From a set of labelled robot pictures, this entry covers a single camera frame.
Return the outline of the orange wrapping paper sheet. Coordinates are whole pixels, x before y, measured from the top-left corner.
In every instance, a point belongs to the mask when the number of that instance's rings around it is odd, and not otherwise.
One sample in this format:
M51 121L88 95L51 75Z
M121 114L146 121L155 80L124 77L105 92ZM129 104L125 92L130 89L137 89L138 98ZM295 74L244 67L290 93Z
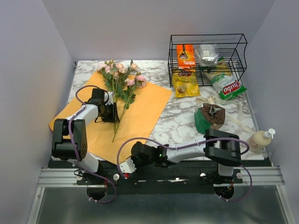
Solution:
M140 138L145 143L164 110L172 91L152 84L137 89L135 101L129 109L124 102L117 101L117 112L121 118L118 131L112 123L91 121L86 128L88 152L113 164L123 162L131 155L131 148Z

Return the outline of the pink fake flower bunch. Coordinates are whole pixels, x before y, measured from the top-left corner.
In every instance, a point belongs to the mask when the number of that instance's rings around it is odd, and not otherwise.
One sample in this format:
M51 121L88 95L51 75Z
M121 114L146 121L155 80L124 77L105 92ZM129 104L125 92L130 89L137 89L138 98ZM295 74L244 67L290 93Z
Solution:
M119 122L114 125L112 142L114 142L125 112L135 102L135 91L144 88L147 84L146 78L139 71L138 65L133 60L130 61L127 68L124 66L122 67L121 65L121 63L115 64L118 69L118 76L114 77L113 90L115 91L114 101L117 102L118 99L121 99L124 102L124 105L123 111L119 117Z

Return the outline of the green brown snack bag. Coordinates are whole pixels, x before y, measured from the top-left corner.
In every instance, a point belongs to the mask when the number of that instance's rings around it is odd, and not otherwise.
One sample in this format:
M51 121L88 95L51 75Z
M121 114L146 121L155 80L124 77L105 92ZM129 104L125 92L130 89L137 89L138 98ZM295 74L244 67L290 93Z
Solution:
M194 122L197 131L205 134L208 129L220 129L225 123L226 111L224 108L209 103L203 103L194 113Z

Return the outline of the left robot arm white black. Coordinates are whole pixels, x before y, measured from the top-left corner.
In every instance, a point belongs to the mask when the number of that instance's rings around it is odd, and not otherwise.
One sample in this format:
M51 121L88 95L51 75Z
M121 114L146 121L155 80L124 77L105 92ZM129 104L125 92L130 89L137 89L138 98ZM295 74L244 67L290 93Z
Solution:
M92 85L87 101L78 100L81 107L73 115L56 119L53 126L51 153L55 158L72 162L74 166L88 171L87 178L93 184L103 181L101 163L88 152L86 127L98 118L104 123L118 123L114 93Z

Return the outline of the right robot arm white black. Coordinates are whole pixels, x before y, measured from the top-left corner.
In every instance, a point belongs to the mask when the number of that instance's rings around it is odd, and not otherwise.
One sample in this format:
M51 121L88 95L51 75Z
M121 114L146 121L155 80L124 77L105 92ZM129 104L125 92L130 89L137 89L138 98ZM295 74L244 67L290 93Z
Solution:
M131 149L131 159L136 168L154 164L167 168L181 161L206 157L220 166L215 178L221 183L231 179L233 168L241 165L239 136L215 129L207 129L199 140L150 147L136 142Z

